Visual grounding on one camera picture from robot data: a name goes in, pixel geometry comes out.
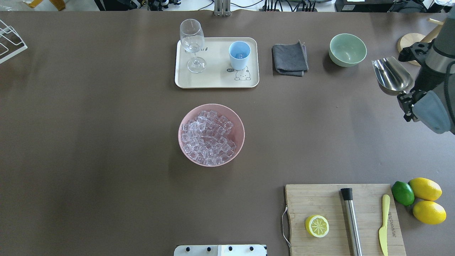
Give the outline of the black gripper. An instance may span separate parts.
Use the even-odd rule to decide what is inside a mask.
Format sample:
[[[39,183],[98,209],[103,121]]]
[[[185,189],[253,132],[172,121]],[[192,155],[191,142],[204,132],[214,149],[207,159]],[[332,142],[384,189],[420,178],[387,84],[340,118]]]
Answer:
[[[406,89],[400,89],[398,103],[403,110],[403,118],[407,122],[418,121],[414,108],[430,90],[430,68],[425,61],[429,58],[433,42],[415,42],[400,50],[398,61],[403,64],[406,71],[411,73],[411,80]]]

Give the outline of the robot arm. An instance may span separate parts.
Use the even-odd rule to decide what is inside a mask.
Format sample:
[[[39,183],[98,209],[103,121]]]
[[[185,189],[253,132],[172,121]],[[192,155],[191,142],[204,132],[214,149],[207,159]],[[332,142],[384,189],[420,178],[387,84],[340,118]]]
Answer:
[[[416,42],[401,50],[398,60],[420,64],[414,86],[401,92],[403,118],[421,121],[434,133],[454,133],[454,10],[450,10],[432,42]]]

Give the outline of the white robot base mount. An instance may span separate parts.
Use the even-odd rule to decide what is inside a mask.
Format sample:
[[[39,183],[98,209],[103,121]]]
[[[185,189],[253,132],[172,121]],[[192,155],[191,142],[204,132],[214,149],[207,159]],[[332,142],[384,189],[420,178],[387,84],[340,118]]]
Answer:
[[[266,245],[230,244],[230,245],[180,245],[174,250],[174,256],[267,256]]]

